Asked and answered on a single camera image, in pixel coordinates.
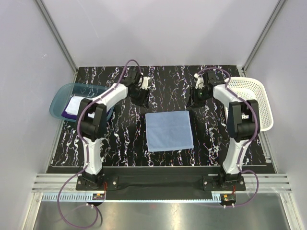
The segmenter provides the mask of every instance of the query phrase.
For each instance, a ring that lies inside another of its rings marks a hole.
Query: black marble tabletop
[[[229,137],[226,131],[224,106],[209,99],[203,108],[190,110],[194,148],[177,151],[147,150],[145,114],[185,110],[193,75],[212,66],[142,66],[144,76],[153,78],[149,109],[130,103],[127,98],[115,106],[101,142],[101,158],[105,166],[204,166],[221,164],[227,154]],[[215,66],[239,76],[236,66]],[[81,67],[76,82],[110,87],[123,67]],[[216,77],[226,76],[216,71]],[[83,145],[74,122],[64,122],[52,166],[83,164]],[[258,138],[247,150],[244,164],[264,165],[265,157]]]

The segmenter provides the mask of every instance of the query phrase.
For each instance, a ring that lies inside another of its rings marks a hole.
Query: blue bin
[[[64,85],[62,88],[59,89],[57,94],[52,100],[50,106],[50,114],[58,119],[65,120],[65,121],[72,121],[76,122],[76,120],[68,119],[62,116],[64,109],[66,108],[68,102],[70,101],[71,97],[73,96],[82,96],[86,98],[94,98],[103,92],[107,91],[108,88],[104,86],[98,85],[88,85],[88,84],[80,84],[80,83],[70,83]],[[107,121],[112,116],[114,107],[112,107],[108,111]]]

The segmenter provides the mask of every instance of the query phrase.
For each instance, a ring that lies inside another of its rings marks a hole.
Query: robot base
[[[245,182],[243,176],[239,178],[236,183],[231,184],[221,184],[219,182],[218,176],[203,176],[202,184],[204,191],[229,191],[232,192],[234,190],[234,185],[236,186],[236,191],[246,191]]]
[[[103,183],[106,182],[106,189],[108,191],[117,190],[118,176],[105,176],[103,170],[101,170],[95,176],[95,182],[86,179],[86,175],[78,176],[76,185],[77,191],[92,191],[92,190],[104,190]]]

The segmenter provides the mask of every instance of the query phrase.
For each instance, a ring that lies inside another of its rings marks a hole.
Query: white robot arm
[[[92,101],[102,98],[86,111],[80,125],[82,136],[88,143],[86,144],[83,142],[84,162],[88,162],[88,165],[82,174],[83,178],[87,181],[99,186],[103,180],[100,143],[103,135],[106,133],[107,112],[116,103],[128,96],[131,98],[133,104],[148,107],[148,87],[151,80],[150,77],[144,77],[141,73],[130,71],[128,77],[124,78],[117,87],[116,83],[114,83],[112,87],[103,94],[92,98],[91,100],[84,98],[81,101],[76,124],[78,123],[81,112],[85,107]],[[93,112],[95,112],[94,117],[89,117],[88,115]],[[89,148],[89,159],[87,159],[86,154],[87,145]]]
[[[249,139],[255,132],[255,121],[251,111],[226,87],[224,81],[218,81],[214,72],[206,72],[202,77],[195,74],[197,79],[196,87],[190,88],[190,97],[187,107],[202,107],[206,100],[215,98],[228,108],[227,131],[230,136],[230,144],[221,173],[219,174],[220,186],[233,186],[240,181],[243,159],[249,146]],[[260,131],[259,108],[256,100],[247,100],[251,105],[258,120],[258,132]],[[242,115],[247,115],[247,119],[243,119]]]

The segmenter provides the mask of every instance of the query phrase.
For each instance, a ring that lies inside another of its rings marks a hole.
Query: white panel
[[[243,65],[277,0],[44,0],[77,66]]]
[[[288,1],[248,69],[266,87],[274,126],[268,138],[307,227],[307,1]]]
[[[20,229],[59,121],[49,114],[73,72],[33,0],[0,0],[0,229]]]

